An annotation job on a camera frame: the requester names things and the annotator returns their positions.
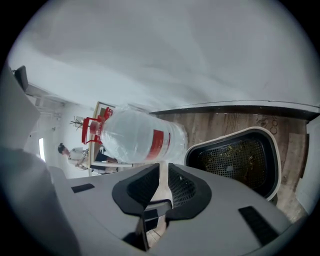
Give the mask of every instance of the black mesh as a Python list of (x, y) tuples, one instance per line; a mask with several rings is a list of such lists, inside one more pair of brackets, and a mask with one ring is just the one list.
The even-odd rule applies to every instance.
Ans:
[(127, 187), (128, 195), (145, 209), (159, 186), (159, 170), (153, 169), (148, 174), (136, 179)]
[(202, 170), (238, 180), (255, 189), (267, 177), (265, 154), (261, 143), (244, 139), (202, 152), (197, 165)]
[(196, 186), (193, 181), (180, 175), (170, 166), (168, 185), (172, 192), (173, 207), (183, 205), (196, 194)]

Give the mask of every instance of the wall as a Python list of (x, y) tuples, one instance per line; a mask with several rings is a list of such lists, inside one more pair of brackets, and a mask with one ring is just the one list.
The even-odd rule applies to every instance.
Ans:
[[(70, 121), (74, 120), (74, 117), (92, 117), (94, 110), (92, 108), (85, 107), (83, 105), (76, 105), (73, 103), (66, 103), (61, 117), (61, 137), (60, 143), (63, 143), (69, 150), (73, 148), (87, 148), (81, 143), (82, 129), (77, 130)], [(87, 170), (79, 170), (76, 167), (68, 164), (67, 158), (59, 154), (57, 148), (59, 143), (56, 145), (55, 154), (62, 159), (62, 169), (67, 179), (88, 177), (89, 173)]]
[(9, 56), (29, 80), (94, 107), (268, 105), (318, 112), (319, 60), (275, 1), (48, 3)]

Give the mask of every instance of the wooden floor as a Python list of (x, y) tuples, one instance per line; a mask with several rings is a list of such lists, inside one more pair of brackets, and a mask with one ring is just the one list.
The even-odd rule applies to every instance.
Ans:
[[(158, 117), (184, 126), (188, 136), (188, 148), (249, 127), (259, 126), (268, 129), (275, 137), (281, 160), (281, 185), (277, 193), (276, 206), (291, 222), (296, 222), (307, 214), (295, 196), (307, 157), (307, 121), (280, 116), (236, 113), (162, 114)], [(153, 200), (164, 198), (172, 200), (168, 188), (168, 168), (161, 164), (160, 166), (160, 185)], [(150, 230), (149, 244), (155, 243), (164, 231), (163, 225)]]

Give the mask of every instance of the white wall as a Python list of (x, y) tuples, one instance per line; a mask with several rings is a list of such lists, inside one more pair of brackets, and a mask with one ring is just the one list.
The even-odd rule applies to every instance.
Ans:
[(319, 60), (275, 1), (65, 0), (46, 7), (9, 63), (25, 65), (33, 84), (69, 101), (319, 111)]
[[(73, 103), (67, 103), (64, 106), (64, 110), (62, 112), (61, 118), (61, 137), (60, 142), (63, 143), (69, 150), (73, 148), (84, 148), (86, 149), (87, 146), (81, 143), (81, 134), (82, 129), (79, 128), (77, 130), (73, 124), (70, 124), (70, 121), (74, 120), (74, 117), (92, 117), (94, 114), (94, 110), (89, 107), (85, 107), (83, 105), (76, 105)], [(59, 143), (56, 145), (55, 154), (62, 159), (62, 169), (65, 173), (67, 179), (73, 178), (81, 178), (81, 177), (88, 177), (89, 173), (87, 170), (80, 170), (77, 169), (75, 166), (68, 164), (67, 158), (62, 156), (58, 152)]]

